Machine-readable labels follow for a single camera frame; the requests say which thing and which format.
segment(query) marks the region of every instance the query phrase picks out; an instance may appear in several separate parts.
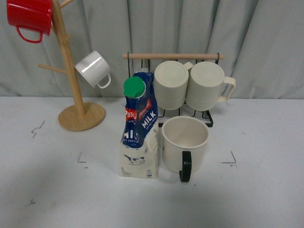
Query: cream mug handle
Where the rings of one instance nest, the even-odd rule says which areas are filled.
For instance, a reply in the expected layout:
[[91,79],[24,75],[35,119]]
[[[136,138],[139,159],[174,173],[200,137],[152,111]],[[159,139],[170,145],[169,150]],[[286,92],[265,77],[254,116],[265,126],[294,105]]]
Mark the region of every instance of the cream mug handle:
[[184,64],[184,66],[187,68],[187,70],[190,70],[194,65],[191,62],[187,62]]
[[222,102],[225,102],[230,98],[230,95],[231,95],[232,91],[236,87],[236,80],[232,77],[225,77],[224,78],[224,83],[231,84],[231,87],[229,89],[229,93],[228,93],[227,96],[220,96],[218,98],[218,101],[222,101]]
[[110,74],[107,74],[107,76],[109,78],[108,83],[105,84],[104,86],[101,86],[101,85],[99,85],[99,83],[97,83],[97,85],[98,85],[99,88],[104,89],[104,88],[108,87],[108,85],[110,85],[110,83],[111,83],[111,76],[110,76]]

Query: upside-down mug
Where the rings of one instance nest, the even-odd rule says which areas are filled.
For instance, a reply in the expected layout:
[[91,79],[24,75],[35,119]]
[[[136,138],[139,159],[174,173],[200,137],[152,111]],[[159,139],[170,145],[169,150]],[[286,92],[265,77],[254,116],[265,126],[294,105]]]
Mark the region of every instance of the upside-down mug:
[[166,61],[159,64],[154,72],[154,91],[157,105],[164,110],[175,110],[185,102],[188,70],[192,63]]
[[[22,39],[40,43],[43,34],[49,36],[51,32],[52,0],[7,0],[7,17]],[[39,33],[39,39],[25,38],[20,31],[22,28]]]
[[[228,95],[220,95],[223,84],[231,84]],[[236,86],[236,80],[225,77],[223,69],[215,63],[200,62],[190,71],[186,103],[194,110],[206,111],[217,101],[227,101]]]

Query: wooden mug tree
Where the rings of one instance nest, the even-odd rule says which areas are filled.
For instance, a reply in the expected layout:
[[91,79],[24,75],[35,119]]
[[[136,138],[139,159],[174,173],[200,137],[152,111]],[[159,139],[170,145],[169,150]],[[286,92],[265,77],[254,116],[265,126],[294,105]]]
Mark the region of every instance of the wooden mug tree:
[[73,0],[66,0],[60,4],[58,0],[52,0],[52,30],[56,34],[66,70],[42,64],[39,64],[38,66],[67,74],[75,104],[64,109],[59,114],[58,121],[66,130],[84,131],[99,125],[104,120],[105,109],[99,104],[84,103],[81,96],[75,64],[69,45],[71,36],[66,32],[61,14],[61,8],[72,1]]

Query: wooden rod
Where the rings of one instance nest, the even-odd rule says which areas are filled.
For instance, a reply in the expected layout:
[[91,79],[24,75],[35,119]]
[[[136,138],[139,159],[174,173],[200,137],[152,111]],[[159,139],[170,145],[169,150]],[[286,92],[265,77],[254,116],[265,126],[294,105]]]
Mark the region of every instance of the wooden rod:
[[67,36],[64,38],[62,44],[63,44],[64,46],[67,45],[70,39],[71,39],[71,36],[70,36],[70,35],[67,35]]
[[71,3],[72,1],[74,1],[74,0],[65,0],[64,2],[62,2],[62,3],[60,4],[60,8],[65,7],[67,4]]
[[75,106],[78,111],[78,114],[80,116],[84,116],[86,114],[84,102],[82,100],[82,96],[80,92],[80,87],[75,71],[75,64],[73,62],[70,45],[68,41],[65,42],[67,37],[67,31],[63,22],[63,17],[61,14],[61,9],[58,0],[53,0],[52,10],[53,10],[52,21],[54,25],[54,30],[58,40],[62,58],[66,67],[66,72],[72,89]]
[[48,69],[48,70],[57,71],[57,72],[64,73],[64,74],[67,73],[66,70],[58,69],[58,68],[55,68],[55,67],[52,67],[52,66],[48,66],[48,65],[44,65],[44,64],[38,64],[38,67],[44,68],[44,69]]
[[129,59],[224,59],[223,54],[152,54],[152,53],[129,53]]
[[55,33],[54,25],[51,25],[51,29]]

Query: cream mug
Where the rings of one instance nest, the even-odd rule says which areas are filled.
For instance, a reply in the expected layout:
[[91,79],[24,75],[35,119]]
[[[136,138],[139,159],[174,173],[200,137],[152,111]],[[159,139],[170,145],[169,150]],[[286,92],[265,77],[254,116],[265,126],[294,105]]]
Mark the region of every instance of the cream mug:
[[[111,83],[110,66],[97,51],[93,51],[82,59],[75,68],[92,87],[98,85],[99,88],[104,89]],[[106,76],[108,76],[108,82],[101,86],[99,82]]]
[[164,110],[180,108],[184,102],[189,79],[188,70],[192,63],[166,61],[159,64],[154,72],[154,91],[157,105]]
[[189,182],[192,172],[202,164],[209,130],[205,123],[189,116],[176,116],[161,128],[162,160],[172,172],[180,174],[181,182]]
[[[221,96],[224,83],[231,84],[228,95]],[[186,103],[194,110],[206,111],[211,109],[217,101],[225,102],[236,87],[232,77],[225,77],[223,69],[215,63],[200,62],[190,71]]]

